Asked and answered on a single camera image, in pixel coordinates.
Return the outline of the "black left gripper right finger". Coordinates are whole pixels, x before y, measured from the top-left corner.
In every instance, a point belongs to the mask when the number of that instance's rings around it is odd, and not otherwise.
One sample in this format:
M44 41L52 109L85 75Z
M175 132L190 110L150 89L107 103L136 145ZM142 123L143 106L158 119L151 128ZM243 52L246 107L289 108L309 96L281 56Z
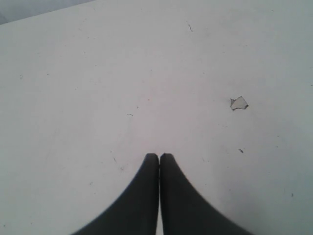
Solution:
M160 157L160 204L165 235L249 235L212 207L192 186L174 156Z

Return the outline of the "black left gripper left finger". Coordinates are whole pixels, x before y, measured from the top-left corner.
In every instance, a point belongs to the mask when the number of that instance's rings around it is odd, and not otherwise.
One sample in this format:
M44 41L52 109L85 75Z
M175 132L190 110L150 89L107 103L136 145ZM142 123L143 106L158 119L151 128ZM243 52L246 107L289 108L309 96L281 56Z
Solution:
M121 195L76 235L155 235L159 206L159 160L148 153Z

